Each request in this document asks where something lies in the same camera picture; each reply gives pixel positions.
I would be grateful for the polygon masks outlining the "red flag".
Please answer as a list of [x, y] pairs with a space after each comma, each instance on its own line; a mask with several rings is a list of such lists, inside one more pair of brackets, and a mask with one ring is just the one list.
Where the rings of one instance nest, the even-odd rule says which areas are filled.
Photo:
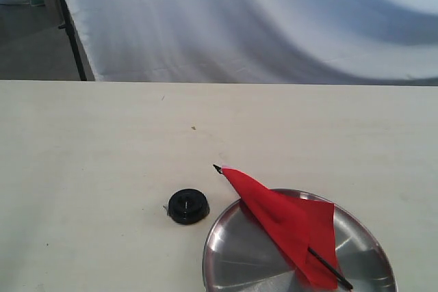
[[312, 287], [334, 290], [340, 284], [353, 289], [337, 268], [332, 202], [287, 196], [239, 170], [219, 165], [214, 168], [225, 176], [250, 214]]

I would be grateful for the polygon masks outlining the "black round flag base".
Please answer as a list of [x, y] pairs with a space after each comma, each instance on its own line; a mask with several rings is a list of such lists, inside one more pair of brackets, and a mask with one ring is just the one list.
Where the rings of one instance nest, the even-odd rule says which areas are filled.
[[206, 218], [209, 212], [206, 196], [197, 189], [181, 189], [168, 201], [167, 214], [178, 224], [195, 224]]

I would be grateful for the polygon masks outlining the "white backdrop cloth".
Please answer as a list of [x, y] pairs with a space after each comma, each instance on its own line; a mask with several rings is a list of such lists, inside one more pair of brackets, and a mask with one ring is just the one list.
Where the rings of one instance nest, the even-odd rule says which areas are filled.
[[437, 0], [66, 0], [94, 78], [437, 84]]

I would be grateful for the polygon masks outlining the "round steel plate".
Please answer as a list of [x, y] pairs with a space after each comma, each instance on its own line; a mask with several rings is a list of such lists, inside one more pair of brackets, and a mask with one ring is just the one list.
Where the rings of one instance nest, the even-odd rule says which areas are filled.
[[[397, 291], [379, 242], [339, 205], [334, 228], [338, 270], [354, 291]], [[226, 208], [212, 226], [202, 270], [206, 291], [312, 291], [241, 200]]]

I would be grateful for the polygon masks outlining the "black backdrop stand pole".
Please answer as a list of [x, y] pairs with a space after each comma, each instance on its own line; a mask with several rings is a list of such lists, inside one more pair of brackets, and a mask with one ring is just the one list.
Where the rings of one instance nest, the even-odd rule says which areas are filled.
[[63, 20], [63, 23], [58, 26], [58, 29], [63, 29], [68, 37], [68, 41], [70, 44], [71, 51], [73, 53], [73, 57], [74, 57], [75, 65], [77, 67], [80, 81], [87, 81], [88, 79], [86, 76], [81, 54], [79, 52], [79, 45], [76, 39], [75, 27], [72, 22], [68, 5], [66, 3], [66, 0], [58, 0], [58, 1], [60, 4], [60, 11]]

